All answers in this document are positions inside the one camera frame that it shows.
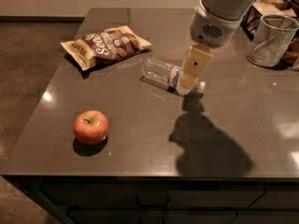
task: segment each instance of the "floor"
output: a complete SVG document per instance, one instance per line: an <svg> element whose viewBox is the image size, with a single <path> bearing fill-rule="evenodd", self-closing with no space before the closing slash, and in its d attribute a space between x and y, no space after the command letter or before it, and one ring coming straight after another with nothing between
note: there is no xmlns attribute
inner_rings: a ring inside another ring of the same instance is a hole
<svg viewBox="0 0 299 224"><path fill-rule="evenodd" d="M79 22L0 22L0 173ZM60 224L0 176L1 224Z"/></svg>

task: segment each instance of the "snack bag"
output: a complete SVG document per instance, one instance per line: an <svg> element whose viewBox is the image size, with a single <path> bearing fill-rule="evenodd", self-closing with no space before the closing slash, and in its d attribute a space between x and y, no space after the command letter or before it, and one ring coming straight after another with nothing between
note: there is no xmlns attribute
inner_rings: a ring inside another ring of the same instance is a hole
<svg viewBox="0 0 299 224"><path fill-rule="evenodd" d="M128 26L106 29L61 44L83 71L99 64L121 61L151 46Z"/></svg>

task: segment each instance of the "drawer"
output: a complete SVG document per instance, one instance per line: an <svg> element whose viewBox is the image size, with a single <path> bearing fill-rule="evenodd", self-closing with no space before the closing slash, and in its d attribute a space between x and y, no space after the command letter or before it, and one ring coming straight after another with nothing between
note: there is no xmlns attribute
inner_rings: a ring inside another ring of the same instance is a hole
<svg viewBox="0 0 299 224"><path fill-rule="evenodd" d="M77 224L228 224L235 212L70 210Z"/></svg>
<svg viewBox="0 0 299 224"><path fill-rule="evenodd" d="M265 185L265 189L265 195L251 208L299 210L299 185Z"/></svg>
<svg viewBox="0 0 299 224"><path fill-rule="evenodd" d="M232 224L298 224L299 212L238 211Z"/></svg>
<svg viewBox="0 0 299 224"><path fill-rule="evenodd" d="M65 184L47 183L42 191L58 205L84 209L248 207L260 185Z"/></svg>

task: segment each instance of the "red apple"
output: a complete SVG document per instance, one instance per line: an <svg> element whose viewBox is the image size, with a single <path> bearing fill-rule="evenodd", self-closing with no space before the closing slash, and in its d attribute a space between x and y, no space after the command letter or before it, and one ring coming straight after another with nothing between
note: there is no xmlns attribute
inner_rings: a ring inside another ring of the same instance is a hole
<svg viewBox="0 0 299 224"><path fill-rule="evenodd" d="M107 117L96 110L79 114L74 122L76 138L86 145L97 145L106 137L109 129Z"/></svg>

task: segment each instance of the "plastic bottle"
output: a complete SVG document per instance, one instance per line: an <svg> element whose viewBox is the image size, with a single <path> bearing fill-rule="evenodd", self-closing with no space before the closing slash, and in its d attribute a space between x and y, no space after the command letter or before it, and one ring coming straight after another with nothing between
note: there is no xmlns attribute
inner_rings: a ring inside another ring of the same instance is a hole
<svg viewBox="0 0 299 224"><path fill-rule="evenodd" d="M142 64L142 75L150 81L153 81L151 84L155 86L161 84L166 87L177 89L180 72L180 66L166 63L155 58L147 58ZM205 85L205 82L197 80L190 91L198 93L202 92Z"/></svg>

